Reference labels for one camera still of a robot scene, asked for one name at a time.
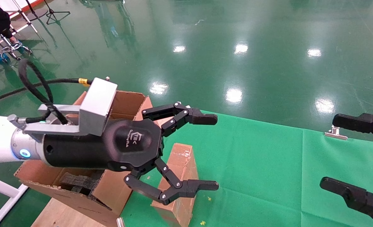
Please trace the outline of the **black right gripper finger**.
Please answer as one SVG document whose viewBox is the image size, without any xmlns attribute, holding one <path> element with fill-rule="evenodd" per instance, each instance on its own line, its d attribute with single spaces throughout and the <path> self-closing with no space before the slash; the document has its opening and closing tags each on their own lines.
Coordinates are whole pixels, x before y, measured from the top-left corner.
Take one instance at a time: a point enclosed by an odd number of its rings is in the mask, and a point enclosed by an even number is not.
<svg viewBox="0 0 373 227">
<path fill-rule="evenodd" d="M 331 177 L 323 177 L 320 181 L 320 187 L 340 195 L 348 208 L 359 211 L 373 219 L 373 193 Z"/>
<path fill-rule="evenodd" d="M 332 125 L 351 131 L 373 134 L 373 114 L 363 113 L 357 117 L 337 114 L 333 118 Z"/>
</svg>

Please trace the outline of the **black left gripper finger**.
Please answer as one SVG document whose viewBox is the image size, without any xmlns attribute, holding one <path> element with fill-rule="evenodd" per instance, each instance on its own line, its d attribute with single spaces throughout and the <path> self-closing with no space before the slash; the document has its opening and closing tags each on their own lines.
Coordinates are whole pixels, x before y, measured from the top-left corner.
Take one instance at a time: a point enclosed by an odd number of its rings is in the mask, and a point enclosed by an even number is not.
<svg viewBox="0 0 373 227">
<path fill-rule="evenodd" d="M 192 125 L 216 125 L 218 116 L 216 114 L 204 114 L 201 110 L 186 107 L 180 102 L 142 110 L 143 119 L 158 121 L 169 118 L 161 124 L 161 134 L 168 137 L 186 123 Z"/>
<path fill-rule="evenodd" d="M 136 170 L 132 170 L 130 174 L 126 175 L 124 182 L 133 191 L 163 205 L 168 205 L 180 197 L 194 198 L 200 190 L 215 191 L 219 189 L 219 184 L 216 181 L 180 180 L 161 158 L 156 159 L 152 167 L 158 169 L 170 185 L 165 191 L 142 182 L 139 179 L 141 172 Z"/>
</svg>

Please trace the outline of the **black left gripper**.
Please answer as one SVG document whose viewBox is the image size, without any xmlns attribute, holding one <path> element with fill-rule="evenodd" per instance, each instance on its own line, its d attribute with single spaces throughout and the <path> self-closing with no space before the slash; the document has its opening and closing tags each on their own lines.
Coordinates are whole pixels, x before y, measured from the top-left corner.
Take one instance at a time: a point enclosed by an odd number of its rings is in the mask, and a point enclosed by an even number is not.
<svg viewBox="0 0 373 227">
<path fill-rule="evenodd" d="M 146 173 L 163 154 L 163 135 L 149 119 L 113 119 L 101 136 L 45 135 L 43 146 L 54 167 Z"/>
</svg>

